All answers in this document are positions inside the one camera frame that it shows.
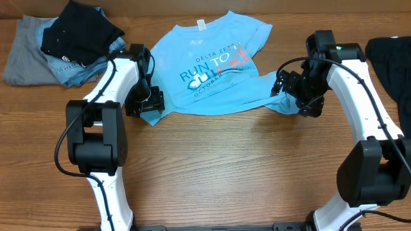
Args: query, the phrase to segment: black garment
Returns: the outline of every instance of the black garment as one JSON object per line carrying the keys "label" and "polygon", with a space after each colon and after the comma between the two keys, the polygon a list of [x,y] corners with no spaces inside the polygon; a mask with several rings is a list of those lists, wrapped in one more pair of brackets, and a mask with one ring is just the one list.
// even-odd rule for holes
{"label": "black garment", "polygon": [[384,89],[398,103],[401,129],[411,138],[411,37],[371,39],[365,54]]}
{"label": "black garment", "polygon": [[83,66],[109,53],[124,32],[91,6],[69,1],[50,28],[44,29],[41,51]]}

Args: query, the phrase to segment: wooden table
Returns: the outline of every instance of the wooden table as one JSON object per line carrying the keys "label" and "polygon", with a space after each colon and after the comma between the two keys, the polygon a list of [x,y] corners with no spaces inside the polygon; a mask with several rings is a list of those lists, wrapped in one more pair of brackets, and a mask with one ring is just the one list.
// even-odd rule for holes
{"label": "wooden table", "polygon": [[[305,39],[331,29],[339,43],[365,49],[375,37],[411,34],[411,13],[253,15],[273,24],[271,36],[254,58],[261,74],[306,55]],[[125,41],[153,47],[174,24],[192,26],[201,17],[117,17]],[[204,17],[209,22],[217,17]],[[0,21],[3,72],[16,20]],[[291,65],[287,70],[298,70]],[[373,83],[391,118],[397,105]],[[95,86],[11,87],[0,82],[0,230],[75,230],[97,227],[100,215],[88,182],[61,174],[53,151],[65,128],[65,107]],[[341,106],[327,92],[319,118],[285,116],[267,108],[205,117],[172,114],[154,127],[125,117],[128,159],[124,167],[127,200],[138,225],[269,225],[303,221],[337,191],[336,172],[353,147]],[[68,161],[66,142],[62,165]],[[383,212],[411,218],[411,199]],[[410,230],[410,225],[375,215],[365,230]]]}

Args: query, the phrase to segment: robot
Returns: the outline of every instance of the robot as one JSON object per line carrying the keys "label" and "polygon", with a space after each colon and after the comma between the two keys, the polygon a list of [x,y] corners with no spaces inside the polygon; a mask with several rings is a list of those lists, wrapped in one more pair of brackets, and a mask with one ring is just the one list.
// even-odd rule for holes
{"label": "robot", "polygon": [[[357,231],[361,226],[355,222],[365,213],[383,215],[375,210],[402,200],[411,184],[411,140],[404,139],[384,109],[361,47],[336,44],[332,31],[316,31],[307,38],[306,47],[308,57],[290,60],[279,68],[271,95],[280,90],[291,94],[299,114],[312,117],[321,115],[324,93],[329,89],[341,102],[354,148],[337,171],[338,192],[325,206],[310,212],[303,222],[271,226],[137,227],[122,178],[127,159],[122,107],[127,116],[139,117],[146,111],[164,110],[164,97],[158,87],[151,86],[149,50],[142,44],[132,44],[129,51],[109,57],[106,73],[90,94],[67,104],[67,128],[55,152],[61,172],[89,181],[101,215],[101,226],[95,230]],[[296,61],[304,61],[302,74],[282,70]],[[84,128],[91,126],[102,126],[103,133],[86,133]],[[69,159],[80,173],[69,173],[58,163],[58,149],[65,135]],[[388,160],[384,164],[382,157]]]}

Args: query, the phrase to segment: folded clothing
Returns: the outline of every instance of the folded clothing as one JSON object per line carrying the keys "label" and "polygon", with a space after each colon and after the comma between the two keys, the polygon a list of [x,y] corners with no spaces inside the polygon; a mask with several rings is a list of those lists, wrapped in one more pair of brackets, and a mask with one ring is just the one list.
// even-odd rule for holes
{"label": "folded clothing", "polygon": [[69,1],[58,19],[43,33],[41,51],[88,66],[109,53],[124,32],[91,6]]}
{"label": "folded clothing", "polygon": [[[17,31],[7,65],[3,73],[3,80],[10,85],[60,85],[48,66],[43,52],[35,43],[37,26],[49,22],[51,19],[41,19],[23,16],[17,21]],[[96,81],[97,75],[89,78]]]}
{"label": "folded clothing", "polygon": [[275,74],[259,76],[251,59],[271,29],[272,25],[231,11],[203,28],[176,25],[151,50],[152,85],[164,92],[165,110],[143,112],[141,117],[155,125],[171,112],[216,116],[263,105],[297,113],[295,99],[285,92],[270,97]]}
{"label": "folded clothing", "polygon": [[411,37],[374,38],[365,54],[388,95],[398,103],[405,138],[411,138]]}
{"label": "folded clothing", "polygon": [[[103,10],[100,7],[94,7],[94,10],[105,17]],[[35,43],[40,49],[43,41],[44,29],[49,28],[58,18],[55,18],[45,24],[41,24],[35,33]],[[109,53],[115,50],[121,50],[126,46],[125,42],[121,38],[117,38],[110,46]],[[61,58],[56,58],[51,55],[44,54],[48,61],[49,68],[60,81],[60,83],[66,87],[72,85],[81,85],[84,81],[88,80],[91,76],[102,73],[107,68],[107,57],[102,56],[97,59],[91,65],[83,67],[78,62],[68,62]]]}

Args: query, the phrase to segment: blue cloth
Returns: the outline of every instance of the blue cloth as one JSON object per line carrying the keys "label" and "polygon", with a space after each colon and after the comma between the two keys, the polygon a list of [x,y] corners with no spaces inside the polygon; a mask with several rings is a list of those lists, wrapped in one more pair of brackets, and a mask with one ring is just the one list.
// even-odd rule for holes
{"label": "blue cloth", "polygon": [[166,109],[144,112],[143,119],[155,125],[171,112],[216,116],[263,105],[283,114],[298,112],[285,92],[270,97],[275,72],[259,76],[251,59],[272,25],[229,11],[206,28],[177,25],[153,47],[152,85],[164,92]]}
{"label": "blue cloth", "polygon": [[[100,7],[95,7],[97,11],[99,11],[104,17],[105,14]],[[41,44],[43,41],[43,31],[45,28],[49,28],[53,23],[57,20],[57,18],[45,23],[41,24],[35,33],[35,43],[41,48]],[[126,46],[123,39],[118,38],[110,45],[110,53],[114,50],[123,49]],[[107,57],[103,56],[97,59],[93,64],[88,65],[87,67],[83,67],[78,62],[66,62],[62,59],[56,58],[51,55],[44,54],[48,61],[48,66],[50,67],[53,74],[59,80],[59,82],[66,86],[71,87],[73,85],[81,85],[86,80],[88,80],[91,76],[94,76],[99,73],[105,72],[107,69]]]}

